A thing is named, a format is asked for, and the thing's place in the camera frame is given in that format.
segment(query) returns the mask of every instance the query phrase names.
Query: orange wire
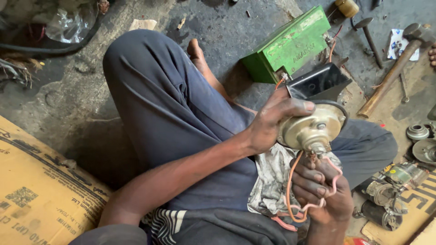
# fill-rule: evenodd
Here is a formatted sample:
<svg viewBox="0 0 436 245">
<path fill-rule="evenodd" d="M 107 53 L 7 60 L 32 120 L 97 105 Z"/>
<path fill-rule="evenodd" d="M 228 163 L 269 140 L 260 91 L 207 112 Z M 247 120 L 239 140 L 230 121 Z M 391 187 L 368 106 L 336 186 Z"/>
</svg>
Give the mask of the orange wire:
<svg viewBox="0 0 436 245">
<path fill-rule="evenodd" d="M 333 43 L 333 46 L 331 46 L 330 49 L 330 56 L 328 57 L 328 62 L 331 63 L 331 56 L 333 55 L 333 49 L 336 46 L 336 41 Z"/>
<path fill-rule="evenodd" d="M 280 80 L 277 84 L 276 84 L 276 88 L 274 90 L 277 90 L 277 88 L 279 87 L 280 83 L 282 83 L 285 79 L 282 78 L 282 80 Z"/>
<path fill-rule="evenodd" d="M 292 209 L 291 209 L 289 190 L 291 189 L 292 174 L 294 173 L 294 169 L 297 166 L 297 163 L 299 162 L 302 154 L 303 154 L 303 151 L 301 150 L 300 153 L 298 153 L 297 160 L 295 160 L 294 165 L 292 166 L 291 171 L 289 172 L 288 185 L 286 188 L 286 205 L 288 206 L 289 216 L 291 216 L 291 219 L 297 223 L 303 223 L 304 221 L 307 220 L 307 209 L 304 211 L 304 216 L 302 219 L 295 219 L 294 214 L 292 213 Z"/>
</svg>

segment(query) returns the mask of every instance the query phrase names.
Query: concrete floor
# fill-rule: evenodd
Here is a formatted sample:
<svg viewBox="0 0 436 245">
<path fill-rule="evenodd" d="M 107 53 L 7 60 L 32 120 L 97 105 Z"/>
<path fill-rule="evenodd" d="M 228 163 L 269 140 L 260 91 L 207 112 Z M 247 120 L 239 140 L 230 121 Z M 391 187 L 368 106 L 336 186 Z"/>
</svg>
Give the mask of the concrete floor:
<svg viewBox="0 0 436 245">
<path fill-rule="evenodd" d="M 297 3 L 304 11 L 321 4 L 329 13 L 330 5 L 324 0 L 297 0 Z M 431 8 L 416 15 L 407 13 L 406 8 L 390 5 L 388 1 L 383 4 L 374 12 L 378 20 L 380 15 L 389 12 L 389 18 L 398 16 L 401 25 L 415 21 L 436 23 L 435 15 L 427 13 L 433 11 Z M 246 16 L 246 10 L 250 11 L 251 18 Z M 401 11 L 407 19 L 400 17 Z M 75 159 L 79 166 L 117 189 L 145 171 L 147 166 L 138 164 L 123 130 L 103 76 L 102 57 L 109 44 L 128 30 L 134 18 L 144 16 L 144 19 L 156 20 L 155 30 L 171 37 L 183 48 L 191 38 L 199 39 L 206 61 L 228 93 L 237 97 L 239 103 L 259 109 L 273 86 L 253 83 L 238 60 L 269 33 L 301 13 L 296 2 L 291 0 L 239 0 L 233 6 L 226 0 L 118 0 L 85 48 L 71 56 L 44 60 L 46 65 L 37 74 L 40 80 L 34 81 L 32 89 L 23 90 L 16 84 L 7 84 L 0 93 L 0 115 L 66 157 Z M 366 17 L 371 12 L 366 10 L 362 14 Z M 187 18 L 185 25 L 176 31 L 184 17 Z M 388 30 L 400 26 L 396 20 L 392 21 L 377 29 L 379 47 L 387 42 Z M 339 24 L 333 25 L 332 30 L 337 30 Z M 345 22 L 344 26 L 340 35 L 343 44 L 337 46 L 337 53 L 350 57 L 346 67 L 355 81 L 343 92 L 342 100 L 348 102 L 346 108 L 351 117 L 356 117 L 355 112 L 364 103 L 364 94 L 372 92 L 368 86 L 378 84 L 385 71 L 377 72 L 373 58 L 359 53 L 367 46 L 363 34 L 349 30 Z M 85 67 L 86 72 L 80 72 L 79 67 Z M 386 129 L 394 133 L 399 143 L 395 162 L 402 160 L 411 145 L 405 136 L 406 127 L 425 120 L 436 103 L 436 73 L 429 67 L 426 54 L 422 52 L 420 60 L 410 62 L 405 71 L 410 102 L 400 103 L 402 93 L 400 83 L 396 83 L 369 119 L 385 124 Z M 350 228 L 349 235 L 359 233 L 362 220 L 353 221 L 356 223 Z"/>
</svg>

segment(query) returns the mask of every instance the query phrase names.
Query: man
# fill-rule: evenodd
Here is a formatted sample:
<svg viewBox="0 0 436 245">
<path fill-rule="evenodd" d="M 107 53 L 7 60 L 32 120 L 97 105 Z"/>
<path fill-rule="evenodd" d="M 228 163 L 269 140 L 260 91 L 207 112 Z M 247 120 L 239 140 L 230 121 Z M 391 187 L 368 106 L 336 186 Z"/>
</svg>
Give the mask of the man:
<svg viewBox="0 0 436 245">
<path fill-rule="evenodd" d="M 275 144 L 282 118 L 309 115 L 315 105 L 291 99 L 283 87 L 255 115 L 232 102 L 196 39 L 187 52 L 191 60 L 171 39 L 147 30 L 127 32 L 109 47 L 103 59 L 109 89 L 140 161 L 153 169 L 115 192 L 99 228 L 72 245 L 296 244 L 296 232 L 248 212 L 258 177 L 252 156 Z M 332 149 L 344 176 L 326 206 L 309 209 L 308 245 L 342 244 L 353 210 L 350 186 L 397 153 L 390 132 L 360 120 L 348 122 Z M 293 193 L 301 204 L 318 204 L 336 174 L 304 158 Z M 147 232 L 138 227 L 146 214 Z"/>
</svg>

